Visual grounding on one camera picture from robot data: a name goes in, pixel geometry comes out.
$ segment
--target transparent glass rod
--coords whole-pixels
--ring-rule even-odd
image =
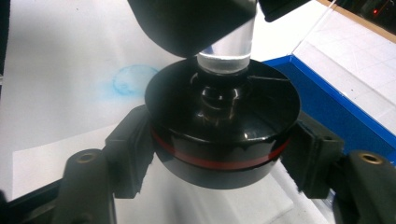
[[[233,74],[250,61],[254,19],[240,26],[198,54],[198,64],[209,73]]]

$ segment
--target black round object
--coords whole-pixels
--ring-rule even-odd
[[[290,81],[250,61],[232,75],[208,74],[196,58],[169,65],[148,84],[151,134],[163,164],[211,189],[235,189],[268,174],[300,113]]]

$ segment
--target blue stain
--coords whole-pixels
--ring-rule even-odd
[[[157,70],[144,64],[122,68],[113,77],[113,88],[121,95],[141,96]]]

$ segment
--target red stripe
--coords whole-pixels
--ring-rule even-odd
[[[166,149],[174,157],[193,165],[197,165],[209,169],[215,169],[215,170],[239,170],[239,169],[250,168],[253,166],[263,164],[273,159],[274,157],[278,156],[283,151],[283,149],[285,149],[286,145],[290,141],[290,140],[286,141],[284,144],[282,144],[280,147],[272,151],[270,154],[250,161],[207,161],[204,159],[192,157],[190,155],[178,151],[177,149],[173,148],[172,146],[164,142],[161,139],[161,137],[158,136],[158,134],[156,134],[152,129],[151,129],[151,133],[155,138],[155,140],[161,145],[161,147]]]

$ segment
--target blue edge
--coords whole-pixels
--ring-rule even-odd
[[[288,77],[302,110],[345,141],[344,152],[364,149],[396,161],[396,137],[294,55],[263,62]]]

